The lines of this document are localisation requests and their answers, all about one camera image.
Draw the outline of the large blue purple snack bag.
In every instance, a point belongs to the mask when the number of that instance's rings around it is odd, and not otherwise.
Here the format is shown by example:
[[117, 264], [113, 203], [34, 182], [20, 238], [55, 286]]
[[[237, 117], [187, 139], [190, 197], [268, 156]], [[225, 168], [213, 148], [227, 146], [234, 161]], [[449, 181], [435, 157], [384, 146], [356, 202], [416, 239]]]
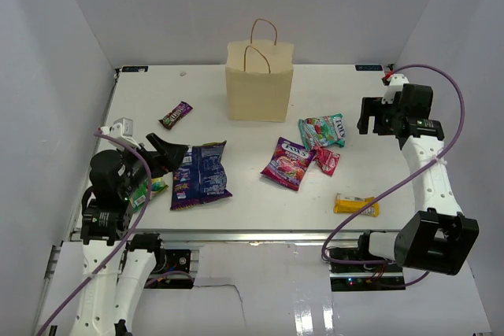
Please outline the large blue purple snack bag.
[[226, 141], [190, 146], [173, 172], [171, 211], [230, 198], [221, 158]]

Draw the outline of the brown chocolate candy pack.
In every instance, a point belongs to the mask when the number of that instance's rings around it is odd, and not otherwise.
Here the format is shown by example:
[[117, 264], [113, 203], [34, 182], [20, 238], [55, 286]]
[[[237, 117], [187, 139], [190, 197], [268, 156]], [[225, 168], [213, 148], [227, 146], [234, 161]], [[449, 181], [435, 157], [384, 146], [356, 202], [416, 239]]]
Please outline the brown chocolate candy pack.
[[192, 110], [193, 107], [187, 102], [180, 102], [171, 112], [162, 117], [158, 122], [165, 129], [172, 130], [172, 128]]

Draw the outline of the green snack bag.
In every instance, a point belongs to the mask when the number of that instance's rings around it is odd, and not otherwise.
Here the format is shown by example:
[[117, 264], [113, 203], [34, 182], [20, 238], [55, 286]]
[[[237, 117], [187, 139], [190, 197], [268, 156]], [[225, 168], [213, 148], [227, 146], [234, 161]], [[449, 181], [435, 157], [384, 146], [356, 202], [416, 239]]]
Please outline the green snack bag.
[[[129, 201], [132, 205], [132, 210], [134, 213], [137, 213], [142, 207], [147, 198], [147, 180], [144, 182], [132, 193], [129, 198]], [[169, 185], [164, 181], [163, 178], [155, 178], [152, 179], [151, 183], [151, 191], [148, 196], [149, 200], [152, 201], [156, 196], [165, 192], [169, 188]]]

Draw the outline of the teal Fox's candy bag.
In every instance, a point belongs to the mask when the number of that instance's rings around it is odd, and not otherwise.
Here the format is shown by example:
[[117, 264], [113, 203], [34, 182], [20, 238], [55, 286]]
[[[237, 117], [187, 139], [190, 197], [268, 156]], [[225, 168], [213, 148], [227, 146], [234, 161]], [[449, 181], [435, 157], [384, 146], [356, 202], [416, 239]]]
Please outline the teal Fox's candy bag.
[[309, 117], [298, 120], [302, 144], [308, 150], [338, 146], [343, 148], [346, 143], [346, 132], [343, 125], [343, 115]]

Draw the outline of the small red candy packet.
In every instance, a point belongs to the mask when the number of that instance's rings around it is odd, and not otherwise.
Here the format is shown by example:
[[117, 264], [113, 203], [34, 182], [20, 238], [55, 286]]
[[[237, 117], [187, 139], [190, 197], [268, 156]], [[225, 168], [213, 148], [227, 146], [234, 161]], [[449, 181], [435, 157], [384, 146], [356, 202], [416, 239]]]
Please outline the small red candy packet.
[[322, 147], [316, 147], [313, 151], [315, 153], [314, 160], [317, 162], [321, 171], [325, 175], [333, 176], [339, 163], [340, 154]]

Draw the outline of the purple Fox's candy bag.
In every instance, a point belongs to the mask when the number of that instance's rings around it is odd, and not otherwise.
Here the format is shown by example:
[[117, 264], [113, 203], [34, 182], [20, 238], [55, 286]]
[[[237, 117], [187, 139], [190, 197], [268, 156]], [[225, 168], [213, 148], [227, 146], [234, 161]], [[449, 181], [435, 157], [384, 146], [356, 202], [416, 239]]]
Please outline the purple Fox's candy bag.
[[287, 189], [298, 191], [315, 152], [279, 137], [270, 162], [261, 174]]

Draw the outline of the yellow snack bar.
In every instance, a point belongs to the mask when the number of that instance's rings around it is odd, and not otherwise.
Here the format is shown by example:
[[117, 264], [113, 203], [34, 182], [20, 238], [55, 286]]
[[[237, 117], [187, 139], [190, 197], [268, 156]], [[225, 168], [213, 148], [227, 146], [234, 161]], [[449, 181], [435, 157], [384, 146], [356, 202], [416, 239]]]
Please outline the yellow snack bar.
[[[369, 202], [373, 201], [374, 197], [360, 198], [347, 196], [345, 194], [337, 194], [335, 198], [334, 213], [345, 213], [353, 214], [356, 213], [363, 206], [367, 205]], [[380, 205], [375, 203], [367, 208], [362, 215], [378, 217], [380, 214]]]

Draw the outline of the beige paper bag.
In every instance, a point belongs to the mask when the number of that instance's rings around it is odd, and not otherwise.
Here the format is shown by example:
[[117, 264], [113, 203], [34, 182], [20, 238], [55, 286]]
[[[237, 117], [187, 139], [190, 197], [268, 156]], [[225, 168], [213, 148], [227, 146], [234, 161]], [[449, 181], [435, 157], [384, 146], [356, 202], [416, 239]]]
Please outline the beige paper bag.
[[[258, 22], [269, 24], [273, 39], [256, 39]], [[294, 45], [278, 39], [276, 25], [256, 19], [246, 40], [228, 44], [225, 82], [230, 120], [283, 123], [290, 104]]]

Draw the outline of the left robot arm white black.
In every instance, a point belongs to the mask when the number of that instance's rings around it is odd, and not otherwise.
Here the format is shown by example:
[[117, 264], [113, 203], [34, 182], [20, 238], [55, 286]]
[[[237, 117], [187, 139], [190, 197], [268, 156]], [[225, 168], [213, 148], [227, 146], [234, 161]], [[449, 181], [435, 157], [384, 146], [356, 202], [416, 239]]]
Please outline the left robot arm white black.
[[166, 263], [159, 234], [136, 234], [150, 201], [154, 180], [174, 172], [187, 146], [165, 142], [154, 133], [148, 151], [130, 137], [97, 136], [113, 149], [90, 162], [90, 187], [83, 195], [80, 239], [83, 280], [72, 335], [130, 335], [140, 296], [151, 272]]

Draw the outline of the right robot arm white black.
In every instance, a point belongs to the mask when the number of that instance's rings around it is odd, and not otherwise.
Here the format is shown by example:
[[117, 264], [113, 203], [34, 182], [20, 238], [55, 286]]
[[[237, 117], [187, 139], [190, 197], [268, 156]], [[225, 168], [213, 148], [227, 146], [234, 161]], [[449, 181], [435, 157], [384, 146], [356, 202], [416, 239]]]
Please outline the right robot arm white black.
[[441, 123], [429, 117], [432, 100], [431, 87], [412, 84], [403, 75], [387, 81], [383, 97], [362, 100], [360, 134], [396, 137], [415, 176], [413, 218], [397, 234], [367, 231], [360, 236], [355, 260], [363, 271], [391, 260], [402, 268], [456, 275], [479, 234], [476, 220], [463, 215], [438, 156], [444, 133]]

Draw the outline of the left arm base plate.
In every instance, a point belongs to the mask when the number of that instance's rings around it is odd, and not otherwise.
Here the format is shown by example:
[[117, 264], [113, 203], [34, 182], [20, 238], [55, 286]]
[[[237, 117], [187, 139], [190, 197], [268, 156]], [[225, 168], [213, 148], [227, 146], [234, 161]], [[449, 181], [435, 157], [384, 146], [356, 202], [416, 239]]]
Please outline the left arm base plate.
[[191, 275], [191, 251], [189, 249], [160, 248], [154, 270], [150, 273], [145, 289], [184, 289], [193, 287]]

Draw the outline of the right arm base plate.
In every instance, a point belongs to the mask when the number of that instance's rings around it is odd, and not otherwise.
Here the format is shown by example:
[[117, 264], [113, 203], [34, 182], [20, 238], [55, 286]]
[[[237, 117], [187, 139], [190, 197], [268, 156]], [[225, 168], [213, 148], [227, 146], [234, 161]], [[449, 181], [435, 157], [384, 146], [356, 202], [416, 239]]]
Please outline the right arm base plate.
[[330, 266], [332, 292], [401, 290], [403, 270], [396, 264], [335, 264]]

